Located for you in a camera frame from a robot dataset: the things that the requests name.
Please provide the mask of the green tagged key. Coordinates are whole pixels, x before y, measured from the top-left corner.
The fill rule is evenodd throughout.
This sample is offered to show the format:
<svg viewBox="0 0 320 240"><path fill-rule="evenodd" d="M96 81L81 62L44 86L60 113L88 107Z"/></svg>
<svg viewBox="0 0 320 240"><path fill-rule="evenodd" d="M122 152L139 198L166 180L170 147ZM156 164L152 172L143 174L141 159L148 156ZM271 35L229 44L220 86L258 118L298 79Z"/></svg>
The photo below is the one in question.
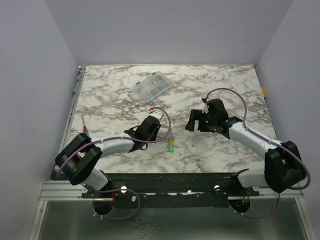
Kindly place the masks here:
<svg viewBox="0 0 320 240"><path fill-rule="evenodd" d="M173 146L168 145L167 148L168 148L170 153L173 153L175 151Z"/></svg>

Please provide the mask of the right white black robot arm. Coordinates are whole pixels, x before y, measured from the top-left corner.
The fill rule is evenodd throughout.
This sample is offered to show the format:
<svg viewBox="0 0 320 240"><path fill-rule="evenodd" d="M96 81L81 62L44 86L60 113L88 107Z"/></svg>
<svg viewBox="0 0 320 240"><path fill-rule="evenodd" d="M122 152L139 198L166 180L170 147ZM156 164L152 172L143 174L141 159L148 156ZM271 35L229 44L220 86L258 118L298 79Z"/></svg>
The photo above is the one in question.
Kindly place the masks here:
<svg viewBox="0 0 320 240"><path fill-rule="evenodd" d="M263 168L237 173L237 179L229 184L234 195L240 196L251 187L270 188L282 193L307 177L299 150L293 142L280 142L245 128L242 119L228 115L219 98L203 103L203 109L190 111L185 130L221 134L247 147L264 161Z"/></svg>

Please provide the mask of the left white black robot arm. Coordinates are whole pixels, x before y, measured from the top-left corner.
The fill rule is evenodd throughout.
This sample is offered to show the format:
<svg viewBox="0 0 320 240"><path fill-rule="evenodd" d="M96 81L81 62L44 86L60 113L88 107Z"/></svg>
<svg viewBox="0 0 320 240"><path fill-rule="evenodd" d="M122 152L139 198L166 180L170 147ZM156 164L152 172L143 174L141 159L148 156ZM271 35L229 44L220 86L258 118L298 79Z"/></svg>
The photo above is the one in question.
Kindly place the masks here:
<svg viewBox="0 0 320 240"><path fill-rule="evenodd" d="M143 122L108 140L93 140L86 133L78 134L55 158L59 167L57 177L63 174L74 186L84 184L97 196L106 197L111 190L105 173L95 168L98 160L119 153L130 153L148 147L156 140L163 113L154 111Z"/></svg>

